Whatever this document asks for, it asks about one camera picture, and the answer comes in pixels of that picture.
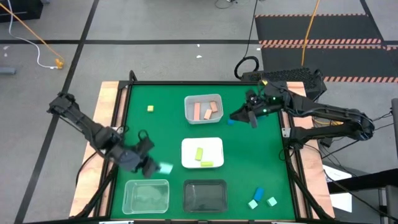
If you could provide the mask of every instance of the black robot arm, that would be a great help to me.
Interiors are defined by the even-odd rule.
[[[257,127],[257,117],[284,110],[294,117],[316,116],[319,118],[341,121],[342,124],[321,128],[305,129],[291,127],[283,129],[283,135],[289,139],[289,145],[302,148],[311,139],[349,137],[355,140],[368,140],[373,136],[374,125],[364,113],[356,109],[315,103],[287,89],[286,82],[260,81],[258,94],[254,90],[246,92],[246,102],[230,118],[251,123]]]
[[[122,169],[131,172],[142,169],[142,174],[147,178],[159,170],[159,165],[148,154],[154,143],[145,130],[139,132],[139,142],[136,145],[124,146],[123,138],[117,131],[104,127],[83,114],[75,97],[69,93],[59,93],[50,103],[47,112],[72,122],[101,157],[112,160]]]

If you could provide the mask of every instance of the white plate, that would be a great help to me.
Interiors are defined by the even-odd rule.
[[[198,147],[203,149],[201,161],[195,160]],[[200,162],[213,162],[201,167]],[[215,168],[224,164],[223,141],[220,138],[187,138],[181,143],[181,163],[185,168]]]

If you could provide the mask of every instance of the orange block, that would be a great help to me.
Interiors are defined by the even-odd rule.
[[[195,103],[194,111],[193,111],[193,120],[200,120],[200,103]]]
[[[210,116],[211,116],[211,109],[207,109],[204,118],[205,119],[210,119]]]
[[[211,106],[211,110],[212,110],[213,112],[217,112],[217,111],[218,111],[218,109],[217,109],[217,103],[216,103],[215,101],[210,102],[210,106]]]

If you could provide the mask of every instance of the green mat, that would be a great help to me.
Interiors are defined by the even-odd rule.
[[[170,175],[154,174],[152,179],[170,183],[170,204],[162,214],[125,215],[122,212],[124,186],[142,174],[119,170],[111,209],[111,218],[131,219],[242,219],[294,220],[292,196],[285,162],[279,160],[282,137],[278,115],[259,118],[259,126],[235,122],[227,125],[229,114],[244,103],[247,85],[134,85],[128,105],[126,144],[136,144],[137,133],[146,129],[155,143],[150,152],[157,162],[174,165]],[[184,98],[188,95],[217,93],[223,101],[224,116],[219,123],[188,124]],[[148,113],[147,106],[154,105]],[[219,137],[223,140],[224,164],[215,169],[186,169],[181,164],[181,142],[185,138]],[[223,213],[185,213],[183,183],[187,179],[223,179],[227,183],[228,210]],[[263,200],[254,210],[248,206],[257,187],[265,189]],[[266,199],[275,197],[270,207]]]

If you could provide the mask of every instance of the concrete floor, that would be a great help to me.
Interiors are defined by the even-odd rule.
[[[93,0],[51,0],[39,20],[27,21],[44,39],[78,40]],[[258,3],[256,14],[308,14],[316,0],[266,0]],[[398,3],[395,0],[367,0],[386,40],[398,40]],[[90,40],[167,40],[238,39],[248,37],[253,0],[240,0],[220,10],[209,0],[99,0],[88,38]],[[357,0],[322,1],[318,13],[363,13]],[[0,40],[11,39],[8,24],[0,24]],[[13,33],[33,37],[14,23]],[[257,39],[253,28],[252,39]],[[40,61],[52,65],[54,56],[44,48]],[[48,103],[62,89],[76,45],[53,45],[66,59],[63,70],[48,70],[35,63],[31,45],[1,45],[0,66],[17,68],[15,76],[0,77],[0,217],[2,223],[14,223],[16,213],[32,174],[47,132],[51,116]],[[250,45],[248,55],[260,57],[258,45]],[[233,69],[246,50],[245,45],[220,44],[198,47],[176,45],[85,45],[69,92],[88,115],[94,113],[100,83],[125,80],[133,69],[140,80],[236,80]],[[241,71],[252,69],[251,64]],[[357,108],[376,118],[390,108],[398,96],[391,83],[327,83],[321,102]],[[376,127],[391,123],[380,120]],[[337,149],[348,140],[334,143]],[[49,153],[25,222],[67,218],[75,190],[75,176],[81,164],[86,141],[62,121],[58,123]],[[336,153],[347,167],[377,172],[398,166],[393,128],[376,132],[367,141]]]

